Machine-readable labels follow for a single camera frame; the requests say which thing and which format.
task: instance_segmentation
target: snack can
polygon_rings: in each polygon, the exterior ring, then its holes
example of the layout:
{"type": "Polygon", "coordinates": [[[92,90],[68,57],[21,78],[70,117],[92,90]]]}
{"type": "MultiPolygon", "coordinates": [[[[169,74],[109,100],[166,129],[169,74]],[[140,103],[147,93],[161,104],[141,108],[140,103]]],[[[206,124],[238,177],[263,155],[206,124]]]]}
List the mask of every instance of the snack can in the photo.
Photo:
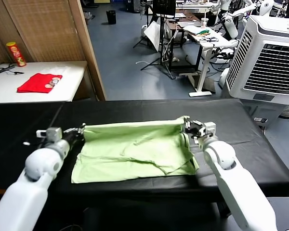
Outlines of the snack can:
{"type": "Polygon", "coordinates": [[[19,51],[16,42],[8,42],[6,44],[6,46],[9,48],[9,50],[13,54],[14,59],[17,62],[17,65],[18,66],[25,66],[26,65],[26,61],[25,61],[23,55],[21,54],[21,52],[19,51]]]}

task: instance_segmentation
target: red cloth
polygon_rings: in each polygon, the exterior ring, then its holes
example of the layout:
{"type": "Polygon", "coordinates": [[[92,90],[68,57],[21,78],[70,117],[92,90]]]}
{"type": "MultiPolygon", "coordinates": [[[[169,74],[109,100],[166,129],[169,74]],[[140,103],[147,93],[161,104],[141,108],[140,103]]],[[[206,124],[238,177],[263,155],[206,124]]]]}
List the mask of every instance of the red cloth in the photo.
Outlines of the red cloth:
{"type": "Polygon", "coordinates": [[[17,88],[17,92],[49,93],[61,78],[62,76],[37,73],[33,75],[26,83],[17,88]]]}

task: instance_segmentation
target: white desk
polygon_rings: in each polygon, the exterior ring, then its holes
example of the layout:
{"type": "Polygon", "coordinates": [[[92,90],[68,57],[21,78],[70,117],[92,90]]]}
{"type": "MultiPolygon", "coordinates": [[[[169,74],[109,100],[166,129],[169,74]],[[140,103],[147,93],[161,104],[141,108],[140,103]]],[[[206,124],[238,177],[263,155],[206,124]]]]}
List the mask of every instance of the white desk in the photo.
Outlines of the white desk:
{"type": "Polygon", "coordinates": [[[24,74],[14,75],[9,71],[0,73],[0,103],[72,101],[86,66],[86,61],[27,63],[24,67],[16,66],[11,71],[24,74]],[[63,77],[49,93],[17,93],[17,88],[36,73],[57,74],[63,77]]]}
{"type": "Polygon", "coordinates": [[[194,4],[184,4],[184,3],[179,3],[176,2],[176,9],[178,10],[196,10],[196,9],[202,9],[202,8],[212,8],[213,3],[208,2],[208,3],[194,3],[194,4]]]}
{"type": "MultiPolygon", "coordinates": [[[[208,29],[210,32],[210,36],[216,37],[218,39],[217,42],[199,42],[199,40],[201,40],[202,38],[199,36],[194,36],[191,35],[193,37],[193,39],[198,42],[200,44],[200,46],[202,47],[202,53],[204,54],[204,61],[203,61],[203,66],[202,66],[202,71],[200,74],[200,78],[199,78],[199,82],[197,85],[197,88],[195,88],[196,92],[190,92],[189,96],[190,97],[197,97],[197,96],[205,96],[205,95],[211,95],[211,92],[209,91],[202,91],[202,87],[203,87],[203,83],[204,80],[206,78],[207,75],[207,69],[208,66],[210,64],[210,59],[212,57],[212,51],[213,51],[213,47],[231,47],[231,42],[229,42],[228,40],[226,40],[224,37],[222,37],[220,34],[216,33],[214,30],[212,30],[209,27],[206,27],[204,29],[208,29]]],[[[191,82],[191,84],[193,86],[195,86],[195,81],[193,79],[193,77],[191,75],[187,75],[189,81],[191,82]]]]}

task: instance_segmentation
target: black trash bin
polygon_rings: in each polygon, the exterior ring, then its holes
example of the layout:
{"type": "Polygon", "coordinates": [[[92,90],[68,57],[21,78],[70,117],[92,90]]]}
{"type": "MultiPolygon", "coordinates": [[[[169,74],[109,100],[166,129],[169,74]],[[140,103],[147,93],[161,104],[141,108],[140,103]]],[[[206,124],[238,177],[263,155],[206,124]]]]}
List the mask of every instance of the black trash bin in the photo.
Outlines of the black trash bin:
{"type": "Polygon", "coordinates": [[[107,19],[109,24],[116,24],[116,11],[106,11],[107,19]]]}

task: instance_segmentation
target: white air cooler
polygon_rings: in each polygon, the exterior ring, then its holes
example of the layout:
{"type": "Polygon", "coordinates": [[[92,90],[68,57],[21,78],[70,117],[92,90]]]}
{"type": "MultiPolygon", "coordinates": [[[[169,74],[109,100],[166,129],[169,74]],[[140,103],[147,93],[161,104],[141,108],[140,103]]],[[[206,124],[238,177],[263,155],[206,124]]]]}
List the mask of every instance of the white air cooler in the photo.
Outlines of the white air cooler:
{"type": "Polygon", "coordinates": [[[266,126],[289,104],[289,19],[252,15],[223,90],[266,126]]]}

